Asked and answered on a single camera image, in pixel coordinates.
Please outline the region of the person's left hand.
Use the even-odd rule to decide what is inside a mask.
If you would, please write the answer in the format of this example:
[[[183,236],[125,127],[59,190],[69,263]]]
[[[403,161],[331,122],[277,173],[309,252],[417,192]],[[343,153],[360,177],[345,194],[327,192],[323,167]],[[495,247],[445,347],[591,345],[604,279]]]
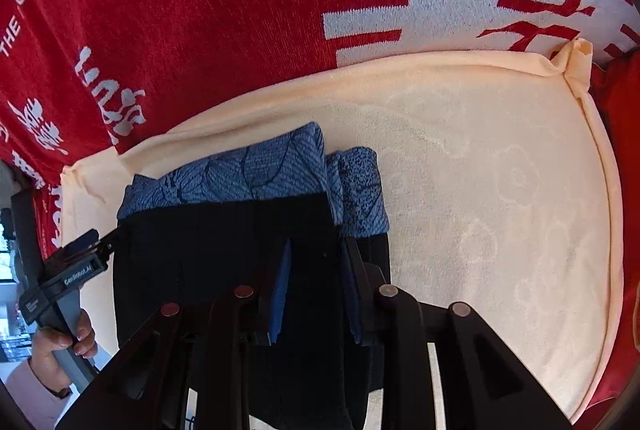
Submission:
[[[32,339],[32,357],[29,360],[29,366],[40,384],[58,395],[62,395],[68,390],[72,380],[58,364],[54,354],[67,349],[72,349],[73,354],[86,360],[93,358],[98,352],[96,332],[85,310],[80,311],[76,339],[63,335],[50,327],[38,329]]]

